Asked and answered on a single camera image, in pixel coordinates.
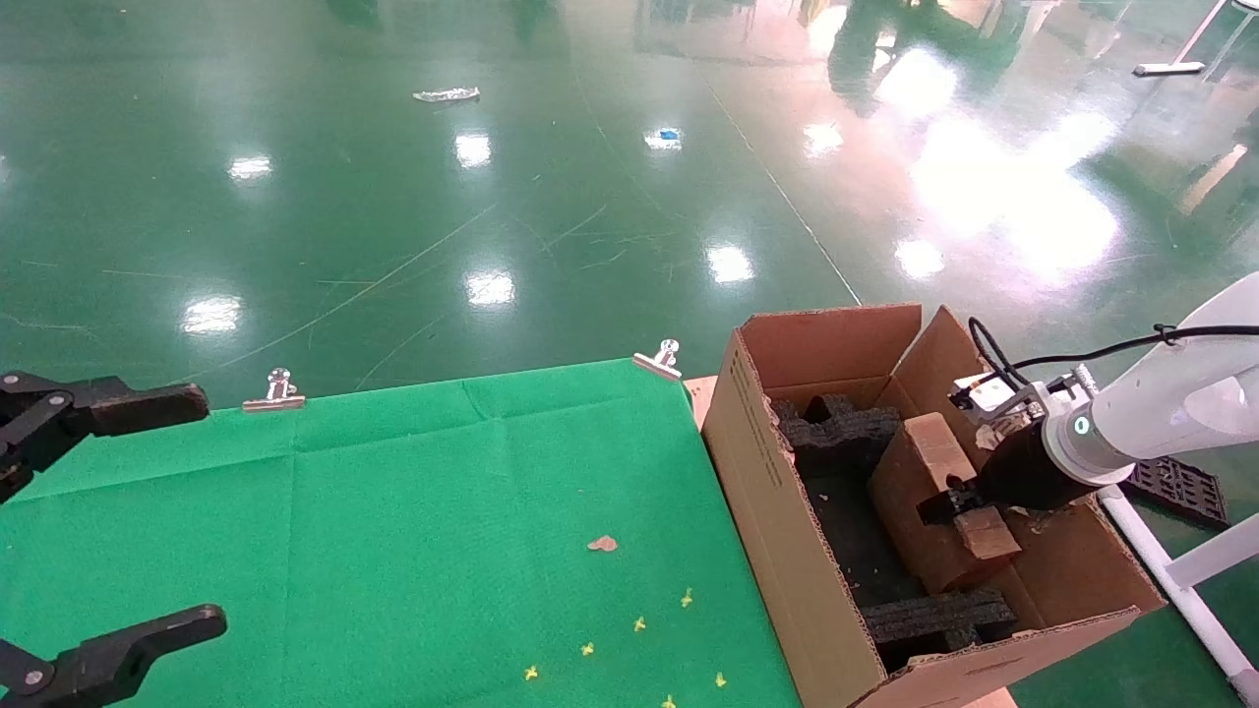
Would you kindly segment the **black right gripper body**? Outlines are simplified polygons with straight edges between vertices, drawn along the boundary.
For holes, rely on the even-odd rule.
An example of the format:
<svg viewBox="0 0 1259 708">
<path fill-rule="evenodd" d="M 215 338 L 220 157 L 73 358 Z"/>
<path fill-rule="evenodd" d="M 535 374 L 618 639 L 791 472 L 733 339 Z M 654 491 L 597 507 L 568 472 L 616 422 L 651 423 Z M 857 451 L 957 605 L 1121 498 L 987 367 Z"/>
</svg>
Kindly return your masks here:
<svg viewBox="0 0 1259 708">
<path fill-rule="evenodd" d="M 1070 477 L 1053 462 L 1042 423 L 1003 438 L 974 481 L 985 501 L 1029 511 L 1054 511 L 1093 493 L 1090 485 Z"/>
</svg>

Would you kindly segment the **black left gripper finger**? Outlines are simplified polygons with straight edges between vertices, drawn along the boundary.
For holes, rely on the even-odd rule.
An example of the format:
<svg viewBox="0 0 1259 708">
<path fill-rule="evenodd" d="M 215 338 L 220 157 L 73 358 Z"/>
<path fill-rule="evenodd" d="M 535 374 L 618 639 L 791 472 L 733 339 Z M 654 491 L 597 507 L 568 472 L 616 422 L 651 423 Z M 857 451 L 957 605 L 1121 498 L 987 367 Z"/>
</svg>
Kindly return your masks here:
<svg viewBox="0 0 1259 708">
<path fill-rule="evenodd" d="M 227 632 L 225 610 L 205 603 L 91 637 L 45 660 L 1 641 L 3 707 L 106 707 L 138 693 L 161 656 Z"/>
<path fill-rule="evenodd" d="M 58 382 L 23 370 L 1 380 L 1 501 L 11 501 L 86 438 L 120 438 L 206 420 L 194 383 L 133 389 L 118 377 Z"/>
</svg>

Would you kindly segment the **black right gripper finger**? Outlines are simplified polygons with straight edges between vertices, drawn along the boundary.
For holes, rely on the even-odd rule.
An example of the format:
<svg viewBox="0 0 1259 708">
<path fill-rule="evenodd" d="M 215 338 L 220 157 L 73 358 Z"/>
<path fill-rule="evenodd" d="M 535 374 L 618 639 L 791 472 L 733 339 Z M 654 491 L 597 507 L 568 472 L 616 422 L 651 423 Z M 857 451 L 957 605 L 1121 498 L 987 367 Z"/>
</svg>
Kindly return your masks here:
<svg viewBox="0 0 1259 708">
<path fill-rule="evenodd" d="M 949 525 L 967 511 L 982 509 L 985 494 L 976 480 L 948 480 L 944 490 L 918 501 L 917 511 L 925 525 Z"/>
</svg>

